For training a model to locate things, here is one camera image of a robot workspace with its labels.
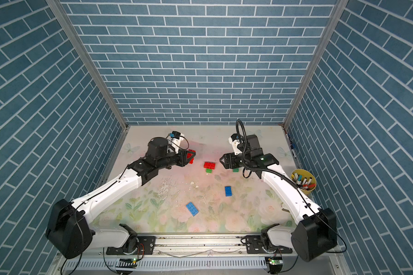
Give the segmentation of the red lego brick vertical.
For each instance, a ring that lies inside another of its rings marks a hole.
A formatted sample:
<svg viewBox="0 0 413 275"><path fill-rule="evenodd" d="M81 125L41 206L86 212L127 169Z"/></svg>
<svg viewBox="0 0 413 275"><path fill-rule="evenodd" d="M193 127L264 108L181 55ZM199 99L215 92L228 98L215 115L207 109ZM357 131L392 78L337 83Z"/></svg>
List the red lego brick vertical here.
<svg viewBox="0 0 413 275"><path fill-rule="evenodd" d="M187 156L188 163L193 164L194 158L195 158L195 156L192 156L192 157Z"/></svg>

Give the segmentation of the red lego brick horizontal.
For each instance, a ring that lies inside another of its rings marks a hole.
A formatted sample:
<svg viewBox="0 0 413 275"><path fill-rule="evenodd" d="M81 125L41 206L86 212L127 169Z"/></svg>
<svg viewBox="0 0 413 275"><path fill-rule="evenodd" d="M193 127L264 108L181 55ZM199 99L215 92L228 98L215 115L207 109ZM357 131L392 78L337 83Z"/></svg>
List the red lego brick horizontal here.
<svg viewBox="0 0 413 275"><path fill-rule="evenodd" d="M214 170L215 167L216 167L216 164L214 162L205 162L204 163L204 168L205 169Z"/></svg>

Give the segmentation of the small blue lego brick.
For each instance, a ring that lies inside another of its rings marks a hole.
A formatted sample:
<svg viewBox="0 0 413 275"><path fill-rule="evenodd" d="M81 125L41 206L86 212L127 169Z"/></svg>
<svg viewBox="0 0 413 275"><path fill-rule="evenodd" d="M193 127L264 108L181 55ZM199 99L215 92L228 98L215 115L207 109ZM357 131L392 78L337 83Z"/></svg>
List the small blue lego brick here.
<svg viewBox="0 0 413 275"><path fill-rule="evenodd" d="M226 187L224 188L224 190L225 190L225 195L226 195L226 197L231 197L231 196L232 196L232 188L231 188L231 186L226 186Z"/></svg>

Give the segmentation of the long blue lego brick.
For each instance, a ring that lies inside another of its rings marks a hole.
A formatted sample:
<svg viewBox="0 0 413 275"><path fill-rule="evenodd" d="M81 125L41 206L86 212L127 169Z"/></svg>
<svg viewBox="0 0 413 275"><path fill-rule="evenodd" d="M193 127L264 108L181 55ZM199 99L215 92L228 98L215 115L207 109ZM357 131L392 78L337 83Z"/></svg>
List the long blue lego brick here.
<svg viewBox="0 0 413 275"><path fill-rule="evenodd" d="M193 217L195 217L199 213L199 210L192 202L189 202L188 204L186 204L186 208L188 209L188 211Z"/></svg>

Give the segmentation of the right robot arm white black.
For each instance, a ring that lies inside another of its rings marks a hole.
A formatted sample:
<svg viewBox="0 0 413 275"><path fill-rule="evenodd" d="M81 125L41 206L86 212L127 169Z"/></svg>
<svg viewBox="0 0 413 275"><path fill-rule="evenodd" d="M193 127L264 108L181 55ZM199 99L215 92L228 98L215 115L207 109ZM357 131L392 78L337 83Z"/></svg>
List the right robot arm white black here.
<svg viewBox="0 0 413 275"><path fill-rule="evenodd" d="M290 179L272 154L265 154L256 135L248 135L243 122L236 121L236 133L229 138L233 152L224 154L220 163L226 169L243 168L244 177L255 174L276 193L296 225L287 229L279 224L262 230L263 248L273 253L280 247L293 249L298 257L309 262L333 252L340 237L337 218L329 209L322 209L307 197Z"/></svg>

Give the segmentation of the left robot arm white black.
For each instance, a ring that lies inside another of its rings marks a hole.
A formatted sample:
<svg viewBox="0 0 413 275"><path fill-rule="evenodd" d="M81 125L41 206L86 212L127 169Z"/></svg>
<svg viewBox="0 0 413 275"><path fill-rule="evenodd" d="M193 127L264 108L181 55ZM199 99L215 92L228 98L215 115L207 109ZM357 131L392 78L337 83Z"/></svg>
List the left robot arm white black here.
<svg viewBox="0 0 413 275"><path fill-rule="evenodd" d="M87 249L116 248L132 254L138 246L137 233L125 223L115 229L99 229L92 222L104 210L127 193L145 185L162 169L184 167L195 152L181 148L186 138L173 131L167 137L154 137L144 157L127 165L111 181L82 197L56 202L50 212L45 232L48 241L66 258L73 259Z"/></svg>

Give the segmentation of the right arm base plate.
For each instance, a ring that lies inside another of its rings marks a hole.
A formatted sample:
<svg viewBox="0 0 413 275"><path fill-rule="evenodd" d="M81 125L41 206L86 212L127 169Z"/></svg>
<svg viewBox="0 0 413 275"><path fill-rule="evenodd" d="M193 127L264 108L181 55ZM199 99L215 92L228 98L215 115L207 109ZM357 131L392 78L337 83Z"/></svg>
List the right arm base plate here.
<svg viewBox="0 0 413 275"><path fill-rule="evenodd" d="M248 254L292 254L293 250L284 246L265 248L261 241L261 236L248 235L240 239Z"/></svg>

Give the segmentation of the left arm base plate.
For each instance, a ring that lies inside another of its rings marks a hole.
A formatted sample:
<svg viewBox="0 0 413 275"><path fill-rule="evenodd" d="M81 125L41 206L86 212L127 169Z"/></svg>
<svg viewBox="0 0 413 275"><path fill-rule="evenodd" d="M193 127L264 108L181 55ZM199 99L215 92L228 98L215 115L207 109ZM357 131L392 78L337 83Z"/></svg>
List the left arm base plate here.
<svg viewBox="0 0 413 275"><path fill-rule="evenodd" d="M138 236L135 246L133 246L132 252L125 252L122 247L115 248L115 247L108 247L106 249L107 255L132 255L132 254L139 254L140 256L144 255L152 255L154 246L156 244L156 236Z"/></svg>

